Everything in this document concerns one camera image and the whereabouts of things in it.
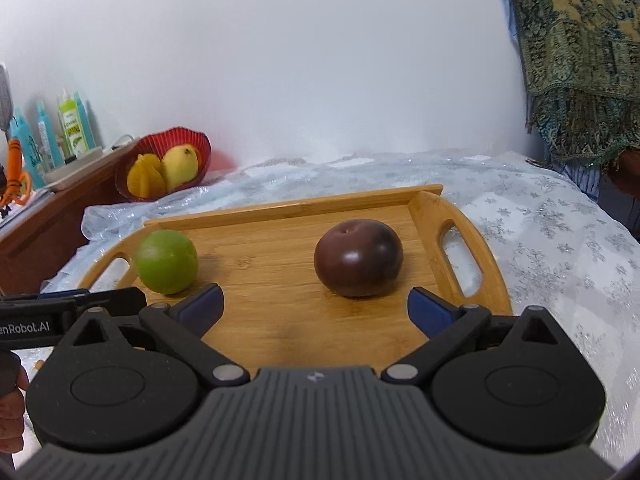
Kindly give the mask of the person's left hand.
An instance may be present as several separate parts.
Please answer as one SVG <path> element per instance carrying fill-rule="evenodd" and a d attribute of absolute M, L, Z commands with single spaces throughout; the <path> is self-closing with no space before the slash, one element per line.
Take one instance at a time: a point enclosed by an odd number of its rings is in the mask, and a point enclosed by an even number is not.
<path fill-rule="evenodd" d="M 24 446 L 24 393 L 29 379 L 20 358 L 1 352 L 1 453 L 20 452 Z"/>

